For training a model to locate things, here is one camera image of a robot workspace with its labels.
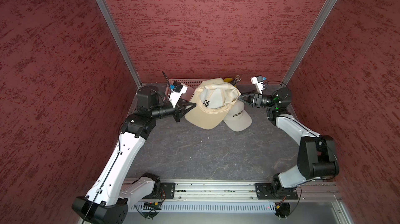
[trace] metal frame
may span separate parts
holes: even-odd
[[[287,106],[287,110],[288,110],[288,112],[291,113],[291,115],[292,115],[297,121],[299,121],[299,118],[297,118],[296,112],[294,111],[294,108],[293,108],[292,104],[289,104],[289,106]]]
[[[115,24],[114,18],[111,15],[110,9],[107,6],[106,0],[96,0],[96,2],[100,8],[100,11],[103,14],[104,19],[106,20],[106,22],[108,24],[108,27],[110,28],[110,31],[115,39],[115,42],[118,45],[118,48],[120,49],[120,52],[125,60],[125,63],[129,69],[133,79],[135,80],[137,88],[142,87],[142,81],[140,80],[140,77],[139,77],[135,67],[133,66],[132,59],[130,58],[129,52],[126,49],[123,38],[121,37],[121,34],[118,31],[117,25]]]
[[[292,78],[294,72],[296,71],[297,67],[301,63],[303,57],[308,51],[308,48],[311,46],[312,42],[314,41],[315,37],[317,36],[319,30],[321,29],[322,25],[324,24],[325,20],[327,19],[330,11],[332,10],[333,6],[335,5],[337,0],[326,0],[320,13],[318,14],[317,18],[312,25],[310,32],[308,33],[306,39],[304,40],[303,45],[300,47],[299,52],[297,53],[296,57],[294,58],[292,65],[287,70],[285,76],[283,77],[283,82],[288,83],[289,80]]]
[[[136,179],[125,179],[121,191],[132,185]],[[161,180],[174,182],[173,200],[188,202],[278,202],[280,200],[258,200],[255,183],[267,181],[228,181],[228,180]],[[335,182],[315,180],[301,185],[301,202],[343,202]]]
[[[340,224],[353,224],[353,219],[343,202],[332,202],[333,210]]]

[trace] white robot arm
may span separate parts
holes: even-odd
[[[173,116],[179,122],[196,106],[195,103],[179,98],[176,100],[177,95],[180,97],[186,91],[184,88],[184,85],[175,82],[173,89],[176,90],[171,92],[170,100],[166,103],[159,103],[157,87],[145,86],[138,90],[137,109],[125,119],[118,143],[106,167],[86,196],[77,197],[72,205],[72,209],[83,220],[93,224],[122,223],[128,208],[140,199],[162,196],[160,178],[150,173],[145,173],[123,191],[121,187],[136,154],[156,126],[156,120]],[[282,199],[288,193],[295,192],[294,189],[300,184],[338,174],[339,166],[332,138],[308,129],[287,112],[286,107],[291,102],[290,90],[281,88],[272,95],[248,92],[239,96],[239,100],[251,107],[267,108],[268,119],[299,145],[297,165],[274,175],[268,187],[259,188],[272,194],[260,193],[258,196]]]
[[[155,86],[144,86],[137,91],[137,109],[122,125],[118,143],[103,172],[84,197],[77,197],[72,209],[83,219],[94,224],[122,223],[140,199],[160,196],[160,178],[145,173],[130,187],[121,191],[132,162],[143,146],[156,120],[172,116],[176,122],[196,104],[179,99],[187,87],[174,82],[169,101],[159,102],[161,93]]]
[[[290,115],[287,106],[292,101],[291,97],[291,91],[283,87],[272,95],[248,92],[238,98],[251,107],[267,108],[270,122],[285,131],[299,145],[297,165],[274,175],[269,191],[277,198],[307,181],[334,177],[339,173],[332,137],[310,130]]]

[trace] beige baseball cap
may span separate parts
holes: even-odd
[[[186,113],[185,118],[198,127],[215,128],[235,105],[238,96],[239,90],[221,78],[203,81],[190,100],[197,106]]]
[[[236,100],[235,105],[224,118],[224,122],[233,131],[242,131],[251,125],[252,120],[249,114],[244,110],[244,103]]]

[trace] ventilation grille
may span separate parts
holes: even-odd
[[[143,202],[136,207],[141,212],[148,212],[149,207],[143,208]],[[203,213],[275,213],[275,204],[270,202],[164,202],[161,212],[203,212]]]
[[[174,81],[177,82],[182,82],[186,85],[189,85],[192,88],[197,88],[200,86],[200,84],[204,81],[204,79],[183,79],[183,78],[171,78],[168,80],[168,82],[171,84],[173,84]]]

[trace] white basket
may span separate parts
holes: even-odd
[[[174,81],[182,82],[182,83],[189,85],[190,87],[196,89],[205,80],[204,79],[184,79],[184,78],[171,78],[168,80],[170,85],[173,84]]]

